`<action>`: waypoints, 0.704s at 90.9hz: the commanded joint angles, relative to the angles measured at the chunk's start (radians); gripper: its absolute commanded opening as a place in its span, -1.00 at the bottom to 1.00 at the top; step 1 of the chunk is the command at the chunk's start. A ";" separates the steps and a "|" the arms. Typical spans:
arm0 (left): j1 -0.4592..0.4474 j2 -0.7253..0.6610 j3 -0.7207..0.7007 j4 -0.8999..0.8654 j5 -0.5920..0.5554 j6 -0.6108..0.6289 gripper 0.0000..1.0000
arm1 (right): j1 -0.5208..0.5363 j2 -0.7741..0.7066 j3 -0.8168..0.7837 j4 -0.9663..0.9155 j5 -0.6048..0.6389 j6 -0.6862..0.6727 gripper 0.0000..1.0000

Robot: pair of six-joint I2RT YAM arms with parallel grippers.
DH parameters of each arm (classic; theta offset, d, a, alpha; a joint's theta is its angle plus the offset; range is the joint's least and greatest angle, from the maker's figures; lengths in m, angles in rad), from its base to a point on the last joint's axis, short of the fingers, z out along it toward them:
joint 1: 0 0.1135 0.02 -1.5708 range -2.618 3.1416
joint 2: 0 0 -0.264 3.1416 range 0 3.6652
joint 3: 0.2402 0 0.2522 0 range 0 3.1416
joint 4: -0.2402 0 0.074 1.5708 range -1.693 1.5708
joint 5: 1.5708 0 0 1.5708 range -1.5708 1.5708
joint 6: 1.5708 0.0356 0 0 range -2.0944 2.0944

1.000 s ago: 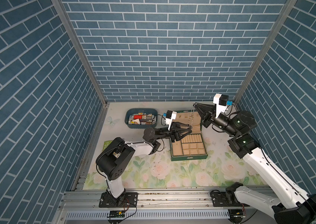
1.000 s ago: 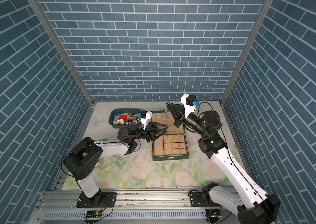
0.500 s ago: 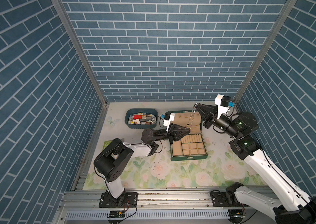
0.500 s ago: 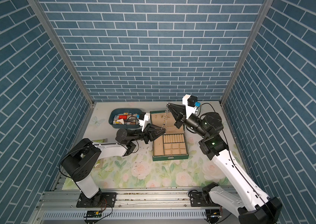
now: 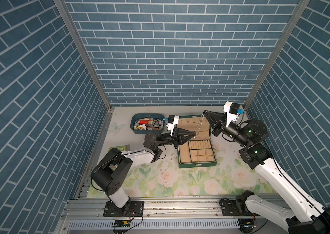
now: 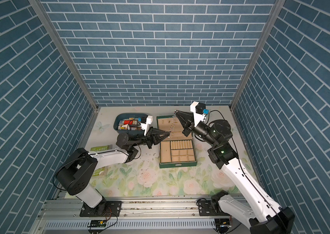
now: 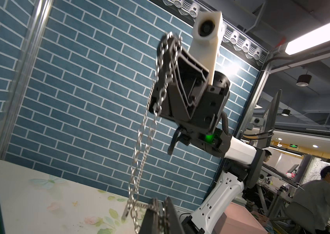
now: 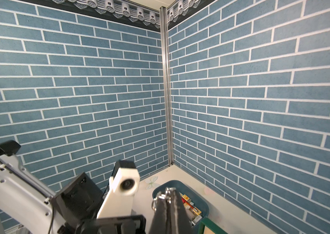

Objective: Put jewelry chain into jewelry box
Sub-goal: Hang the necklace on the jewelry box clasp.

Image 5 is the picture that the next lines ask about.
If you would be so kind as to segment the green jewelry box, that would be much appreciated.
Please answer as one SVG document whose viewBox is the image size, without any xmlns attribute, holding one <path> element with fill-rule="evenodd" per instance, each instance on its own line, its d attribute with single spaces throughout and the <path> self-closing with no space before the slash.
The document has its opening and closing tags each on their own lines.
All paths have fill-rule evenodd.
<svg viewBox="0 0 330 234">
<path fill-rule="evenodd" d="M 181 116 L 177 127 L 196 132 L 195 137 L 178 148 L 179 167 L 184 169 L 216 166 L 217 159 L 207 119 L 201 115 Z"/>
</svg>

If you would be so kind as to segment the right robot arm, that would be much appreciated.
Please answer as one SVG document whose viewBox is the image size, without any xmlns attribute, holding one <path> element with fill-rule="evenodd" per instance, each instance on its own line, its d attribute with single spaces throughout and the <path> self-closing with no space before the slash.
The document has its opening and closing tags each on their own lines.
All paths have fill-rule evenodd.
<svg viewBox="0 0 330 234">
<path fill-rule="evenodd" d="M 290 234 L 330 234 L 330 207 L 325 207 L 307 194 L 277 163 L 274 155 L 261 142 L 269 136 L 260 120 L 244 121 L 241 127 L 231 113 L 204 111 L 214 136 L 228 136 L 241 145 L 243 161 L 261 175 L 289 206 L 288 209 L 261 199 L 246 190 L 236 196 L 239 214 L 258 214 Z"/>
</svg>

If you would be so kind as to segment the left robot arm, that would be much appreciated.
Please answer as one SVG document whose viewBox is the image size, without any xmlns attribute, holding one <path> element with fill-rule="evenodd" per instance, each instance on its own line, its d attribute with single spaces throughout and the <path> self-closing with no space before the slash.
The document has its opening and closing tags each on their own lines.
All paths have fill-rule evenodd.
<svg viewBox="0 0 330 234">
<path fill-rule="evenodd" d="M 160 146 L 173 145 L 178 148 L 195 136 L 195 132 L 175 128 L 173 133 L 157 135 L 150 132 L 146 134 L 144 148 L 140 150 L 122 152 L 113 148 L 92 170 L 91 185 L 96 190 L 104 192 L 117 208 L 124 208 L 130 198 L 122 186 L 130 169 L 159 160 L 163 152 L 159 148 Z"/>
</svg>

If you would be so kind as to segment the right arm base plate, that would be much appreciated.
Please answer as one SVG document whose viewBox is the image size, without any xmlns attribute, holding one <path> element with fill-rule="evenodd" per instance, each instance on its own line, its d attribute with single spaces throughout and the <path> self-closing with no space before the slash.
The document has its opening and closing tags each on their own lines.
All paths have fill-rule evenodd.
<svg viewBox="0 0 330 234">
<path fill-rule="evenodd" d="M 219 205 L 223 216 L 254 216 L 241 200 L 221 199 Z"/>
</svg>

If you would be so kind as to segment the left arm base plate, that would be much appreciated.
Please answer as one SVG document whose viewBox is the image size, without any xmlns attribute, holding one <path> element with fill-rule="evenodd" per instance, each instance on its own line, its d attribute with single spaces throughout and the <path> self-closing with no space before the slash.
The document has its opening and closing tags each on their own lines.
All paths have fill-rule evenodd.
<svg viewBox="0 0 330 234">
<path fill-rule="evenodd" d="M 119 208 L 115 203 L 109 201 L 105 204 L 104 217 L 129 217 L 129 216 L 141 216 L 144 210 L 143 201 L 131 201 L 129 200 L 122 208 Z"/>
</svg>

